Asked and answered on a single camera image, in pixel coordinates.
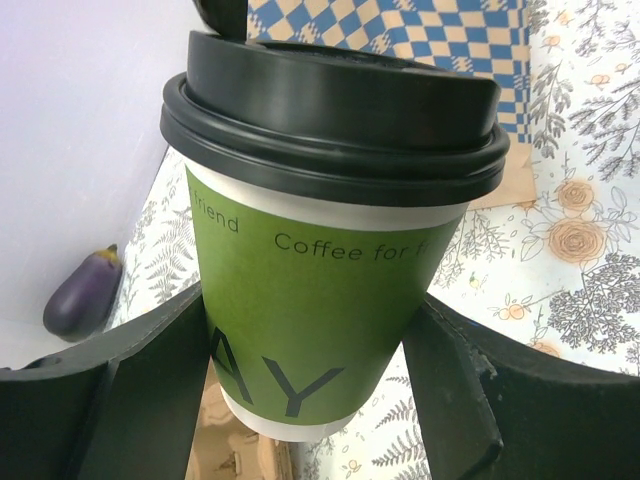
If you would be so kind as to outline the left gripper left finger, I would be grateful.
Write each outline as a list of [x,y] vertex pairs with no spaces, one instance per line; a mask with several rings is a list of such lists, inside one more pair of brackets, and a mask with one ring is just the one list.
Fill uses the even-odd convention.
[[1,371],[4,479],[182,479],[209,362],[201,287]]

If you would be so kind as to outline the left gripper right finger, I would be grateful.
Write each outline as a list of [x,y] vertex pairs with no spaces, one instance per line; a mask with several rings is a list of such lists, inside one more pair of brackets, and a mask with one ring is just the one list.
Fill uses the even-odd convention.
[[639,380],[526,346],[427,297],[403,339],[435,479],[635,479]]

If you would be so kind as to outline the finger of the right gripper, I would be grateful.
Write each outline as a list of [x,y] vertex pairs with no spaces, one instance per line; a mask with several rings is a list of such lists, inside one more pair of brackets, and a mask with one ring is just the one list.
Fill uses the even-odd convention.
[[202,21],[223,38],[247,38],[247,0],[193,0]]

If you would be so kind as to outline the cardboard cup carrier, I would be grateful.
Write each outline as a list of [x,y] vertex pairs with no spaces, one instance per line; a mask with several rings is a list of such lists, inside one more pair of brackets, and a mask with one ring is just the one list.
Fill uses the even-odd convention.
[[226,404],[212,366],[208,367],[187,479],[292,480],[289,445],[244,425]]

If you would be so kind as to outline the green paper coffee cup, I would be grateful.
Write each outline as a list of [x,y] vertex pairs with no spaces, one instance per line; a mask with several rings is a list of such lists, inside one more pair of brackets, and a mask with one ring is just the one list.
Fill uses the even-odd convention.
[[193,161],[186,174],[224,400],[273,439],[336,433],[375,390],[466,205],[315,200]]

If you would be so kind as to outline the black cup lid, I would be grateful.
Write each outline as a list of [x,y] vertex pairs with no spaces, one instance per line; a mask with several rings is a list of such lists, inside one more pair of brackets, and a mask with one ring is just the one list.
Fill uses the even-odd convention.
[[499,85],[412,60],[192,32],[163,89],[160,130],[223,176],[389,207],[473,201],[502,181]]

